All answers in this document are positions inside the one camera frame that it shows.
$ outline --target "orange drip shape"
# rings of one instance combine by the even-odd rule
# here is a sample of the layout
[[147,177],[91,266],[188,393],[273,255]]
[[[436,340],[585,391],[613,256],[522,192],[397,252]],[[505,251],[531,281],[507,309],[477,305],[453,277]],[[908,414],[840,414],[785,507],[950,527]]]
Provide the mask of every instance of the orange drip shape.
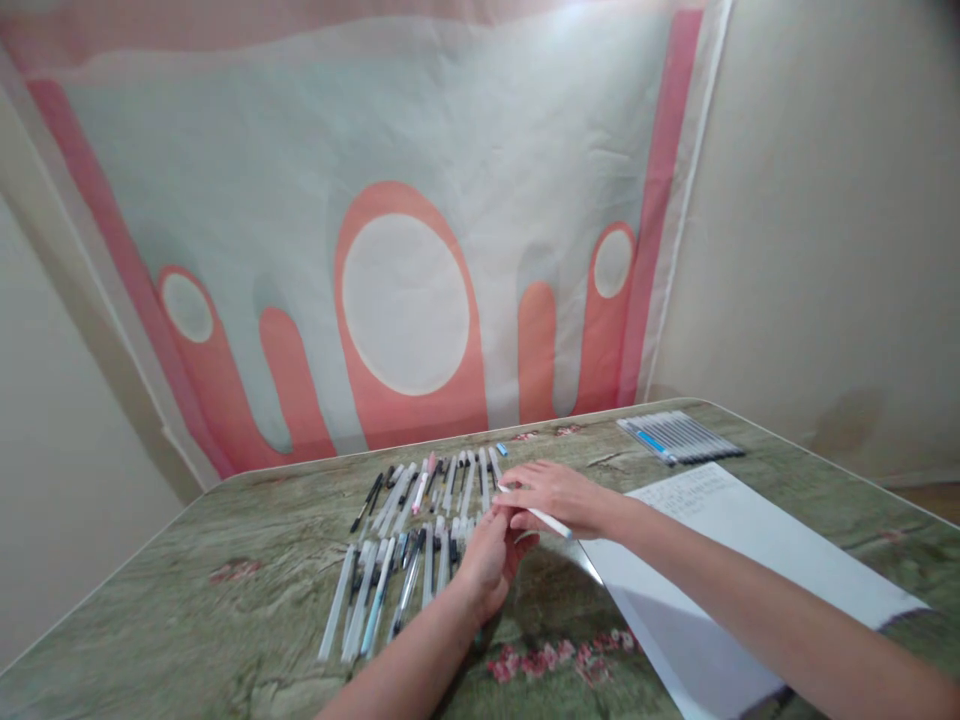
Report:
[[161,295],[164,283],[173,275],[185,278],[196,287],[212,318],[209,336],[199,341],[191,339],[177,327],[161,297],[164,317],[183,358],[201,411],[211,434],[234,469],[244,472],[335,455],[317,405],[303,343],[293,321],[275,308],[268,308],[260,321],[264,353],[277,382],[280,407],[293,440],[293,452],[283,454],[263,439],[254,422],[223,322],[209,293],[189,271],[171,265],[160,273],[157,284]]
[[[460,269],[467,293],[470,320],[463,358],[441,388],[424,395],[397,392],[370,371],[350,334],[344,312],[343,273],[350,246],[367,223],[395,213],[416,218],[443,240]],[[439,210],[403,183],[381,182],[368,186],[351,203],[340,227],[334,277],[340,339],[357,416],[368,447],[374,450],[486,430],[487,399],[473,283],[460,245]],[[443,338],[432,337],[428,327],[423,333],[430,342],[443,341]],[[406,341],[419,342],[420,338],[407,338]]]
[[[622,231],[630,238],[630,272],[612,297],[604,297],[596,285],[597,255],[608,235]],[[614,223],[600,235],[590,260],[587,302],[580,353],[580,382],[574,415],[615,407],[623,354],[623,332],[629,305],[630,276],[636,257],[633,231],[626,223]],[[556,347],[556,301],[545,282],[532,283],[520,300],[518,312],[518,376],[520,422],[538,422],[557,417],[553,408]]]

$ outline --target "floor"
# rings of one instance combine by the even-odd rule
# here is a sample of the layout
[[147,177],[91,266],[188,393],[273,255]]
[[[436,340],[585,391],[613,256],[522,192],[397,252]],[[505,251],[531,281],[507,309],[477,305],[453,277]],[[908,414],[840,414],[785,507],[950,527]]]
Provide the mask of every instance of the floor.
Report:
[[891,492],[954,525],[960,525],[960,483],[900,488]]

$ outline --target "green tabletop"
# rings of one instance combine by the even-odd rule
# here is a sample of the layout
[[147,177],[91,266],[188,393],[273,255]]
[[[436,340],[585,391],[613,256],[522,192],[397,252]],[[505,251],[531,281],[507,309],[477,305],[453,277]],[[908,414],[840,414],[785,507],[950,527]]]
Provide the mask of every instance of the green tabletop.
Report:
[[[884,632],[960,675],[954,527],[722,408],[670,400],[236,477],[187,508],[0,676],[0,717],[311,718],[361,667],[340,664],[339,633],[334,659],[321,665],[316,655],[356,537],[350,523],[379,472],[431,451],[503,442],[504,470],[547,458],[626,492],[686,468],[665,467],[614,421],[676,409],[746,450],[720,462],[733,475],[928,603],[932,612]],[[582,557],[575,543],[553,539],[528,556],[440,714],[680,717]],[[399,588],[391,583],[391,611]],[[751,715],[816,713],[785,691]]]

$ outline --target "wall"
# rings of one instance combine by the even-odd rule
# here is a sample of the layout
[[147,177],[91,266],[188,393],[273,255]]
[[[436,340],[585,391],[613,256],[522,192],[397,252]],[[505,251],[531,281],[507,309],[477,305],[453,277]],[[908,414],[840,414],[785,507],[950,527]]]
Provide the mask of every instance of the wall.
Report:
[[2,93],[0,157],[2,669],[199,489]]
[[651,397],[888,482],[960,480],[960,23],[734,7]]

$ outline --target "backdrop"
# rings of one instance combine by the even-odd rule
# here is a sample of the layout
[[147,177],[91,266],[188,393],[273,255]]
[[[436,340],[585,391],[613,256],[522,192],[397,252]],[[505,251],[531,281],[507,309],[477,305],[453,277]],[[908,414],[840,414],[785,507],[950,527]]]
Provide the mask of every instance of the backdrop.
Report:
[[28,0],[0,40],[209,484],[633,403],[728,11]]

